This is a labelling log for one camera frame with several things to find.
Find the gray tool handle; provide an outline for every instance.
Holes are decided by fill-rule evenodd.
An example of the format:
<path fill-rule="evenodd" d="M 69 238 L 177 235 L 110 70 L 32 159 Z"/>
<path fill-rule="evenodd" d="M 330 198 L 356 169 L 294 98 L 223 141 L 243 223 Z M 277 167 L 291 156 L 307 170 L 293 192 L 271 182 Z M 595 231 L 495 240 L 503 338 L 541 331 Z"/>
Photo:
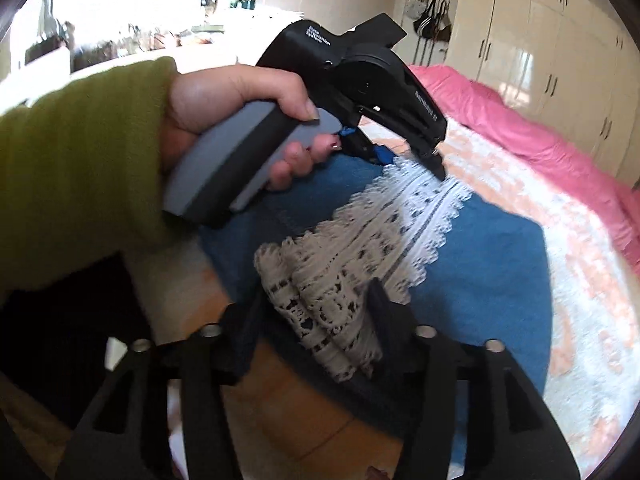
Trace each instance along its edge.
<path fill-rule="evenodd" d="M 229 171 L 225 171 L 225 164 L 226 170 L 229 170 L 228 164 L 232 160 L 232 173 L 240 175 L 247 182 L 230 202 L 229 209 L 238 212 L 267 183 L 270 167 L 283 159 L 284 149 L 290 142 L 298 140 L 308 148 L 317 134 L 335 133 L 342 129 L 340 121 L 321 108 L 319 121 L 296 125 L 295 120 L 286 118 L 281 111 L 275 110 L 276 107 L 274 102 L 253 101 L 203 133 L 172 173 L 164 194 L 164 210 L 199 224 L 210 223 L 212 215 L 218 213 L 214 209 L 219 207 L 220 187 L 224 185 L 233 189 L 237 184 L 228 182 Z M 269 140 L 264 136 L 281 136 L 282 128 L 287 128 L 287 121 L 293 128 L 291 133 L 283 137 L 282 142 L 274 137 L 277 144 L 270 144 L 270 152 L 255 153 L 255 146 Z M 279 131 L 271 129 L 272 124 L 276 124 L 276 130 Z M 259 168 L 242 168 L 243 163 L 252 165 L 256 156 L 260 160 Z"/>

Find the green sleeve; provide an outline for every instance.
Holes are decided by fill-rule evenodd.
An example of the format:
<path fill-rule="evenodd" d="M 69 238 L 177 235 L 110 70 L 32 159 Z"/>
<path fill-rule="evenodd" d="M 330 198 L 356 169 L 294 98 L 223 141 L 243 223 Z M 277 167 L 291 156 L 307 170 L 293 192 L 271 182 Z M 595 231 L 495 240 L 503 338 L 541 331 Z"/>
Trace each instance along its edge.
<path fill-rule="evenodd" d="M 0 304 L 166 241 L 159 130 L 170 57 L 113 68 L 0 116 Z"/>

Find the lace doily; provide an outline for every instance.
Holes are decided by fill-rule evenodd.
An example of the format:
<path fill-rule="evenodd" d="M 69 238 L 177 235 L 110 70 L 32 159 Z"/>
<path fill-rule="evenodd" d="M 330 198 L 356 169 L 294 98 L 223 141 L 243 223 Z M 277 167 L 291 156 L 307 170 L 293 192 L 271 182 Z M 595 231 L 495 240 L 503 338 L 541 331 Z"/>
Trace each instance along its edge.
<path fill-rule="evenodd" d="M 370 375 L 382 357 L 363 308 L 367 283 L 379 278 L 393 302 L 408 303 L 471 193 L 455 177 L 440 182 L 397 158 L 315 232 L 258 249 L 255 268 L 271 303 L 337 381 L 357 369 Z"/>

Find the bedspread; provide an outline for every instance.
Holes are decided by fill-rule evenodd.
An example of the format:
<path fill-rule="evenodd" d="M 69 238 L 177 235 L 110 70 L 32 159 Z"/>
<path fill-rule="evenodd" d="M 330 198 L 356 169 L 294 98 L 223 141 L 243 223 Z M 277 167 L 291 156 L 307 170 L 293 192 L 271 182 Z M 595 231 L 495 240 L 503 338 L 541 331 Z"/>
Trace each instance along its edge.
<path fill-rule="evenodd" d="M 363 129 L 401 150 L 403 141 L 381 126 L 369 123 Z M 442 152 L 449 171 L 485 200 L 544 229 L 554 298 L 544 397 L 585 478 L 607 455 L 640 399 L 636 277 L 593 211 L 506 150 L 450 120 Z M 187 318 L 221 301 L 220 285 L 196 238 L 153 255 L 129 254 L 127 263 L 160 342 L 179 338 Z M 234 425 L 232 431 L 236 436 Z M 253 428 L 236 440 L 249 477 L 299 478 L 300 471 L 287 471 L 290 460 L 264 440 L 252 440 L 256 434 Z"/>
<path fill-rule="evenodd" d="M 506 107 L 492 89 L 448 66 L 412 70 L 445 114 L 525 161 L 598 214 L 615 247 L 640 275 L 640 192 L 598 170 L 551 128 Z"/>
<path fill-rule="evenodd" d="M 399 137 L 363 130 L 396 150 Z M 448 171 L 485 200 L 540 224 L 554 304 L 544 399 L 585 478 L 607 455 L 640 400 L 640 336 L 625 264 L 603 222 L 523 161 L 449 119 Z"/>

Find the fingernail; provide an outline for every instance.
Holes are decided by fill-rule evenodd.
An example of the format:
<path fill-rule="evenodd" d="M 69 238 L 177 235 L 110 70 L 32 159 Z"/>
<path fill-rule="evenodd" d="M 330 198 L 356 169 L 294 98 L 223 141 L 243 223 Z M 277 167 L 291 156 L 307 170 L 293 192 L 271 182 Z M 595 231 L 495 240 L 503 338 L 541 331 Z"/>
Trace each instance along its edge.
<path fill-rule="evenodd" d="M 301 156 L 303 156 L 305 154 L 305 149 L 302 147 L 302 144 L 296 142 L 293 145 L 293 149 L 292 149 L 293 153 L 291 153 L 292 156 L 294 156 L 295 158 L 300 158 Z"/>
<path fill-rule="evenodd" d="M 309 120 L 315 120 L 317 121 L 320 118 L 320 114 L 318 113 L 318 109 L 316 108 L 316 105 L 314 104 L 314 102 L 311 99 L 307 99 L 306 100 L 306 113 L 308 114 Z"/>

